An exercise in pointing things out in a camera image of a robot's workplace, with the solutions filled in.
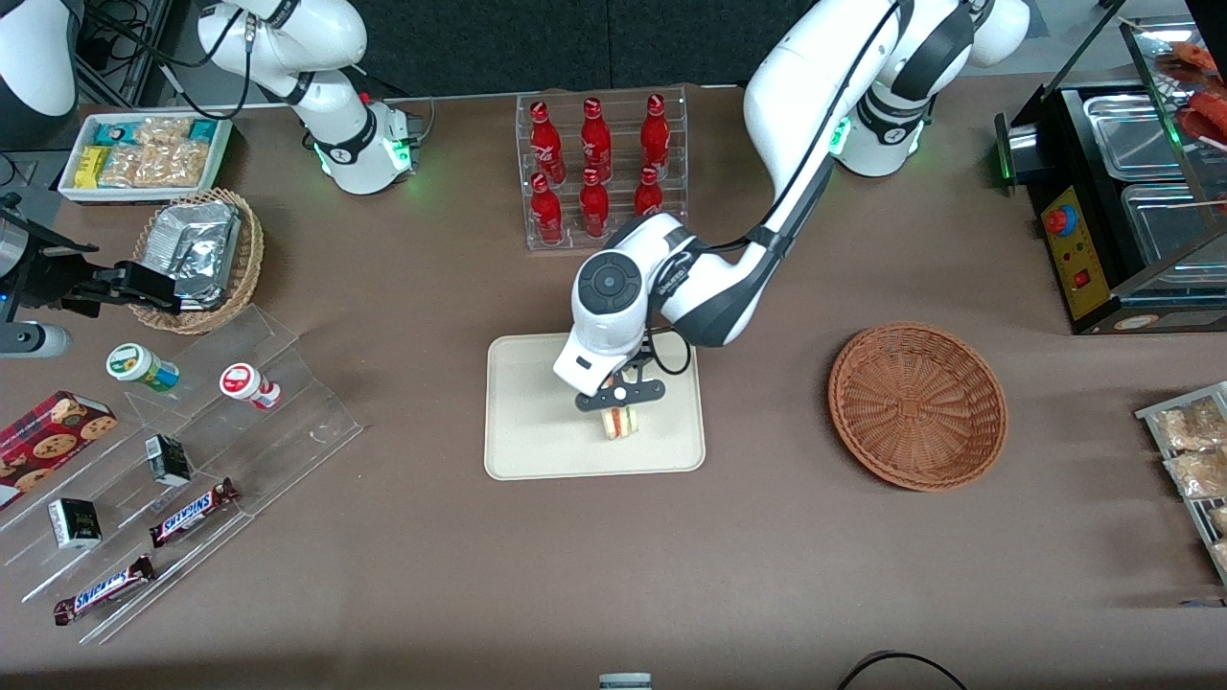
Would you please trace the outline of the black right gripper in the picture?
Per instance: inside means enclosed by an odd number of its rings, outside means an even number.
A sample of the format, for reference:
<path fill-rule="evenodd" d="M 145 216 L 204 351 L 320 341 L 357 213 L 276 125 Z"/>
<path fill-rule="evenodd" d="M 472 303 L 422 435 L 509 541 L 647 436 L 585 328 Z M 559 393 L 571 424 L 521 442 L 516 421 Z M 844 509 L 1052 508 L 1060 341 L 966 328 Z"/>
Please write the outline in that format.
<path fill-rule="evenodd" d="M 97 250 L 92 243 L 65 239 L 42 223 L 2 219 L 2 318 L 13 319 L 16 309 L 72 311 L 96 318 L 101 311 L 97 303 L 180 314 L 175 279 L 136 262 L 99 266 L 83 258 Z M 80 284 L 88 284 L 88 300 L 76 296 Z"/>

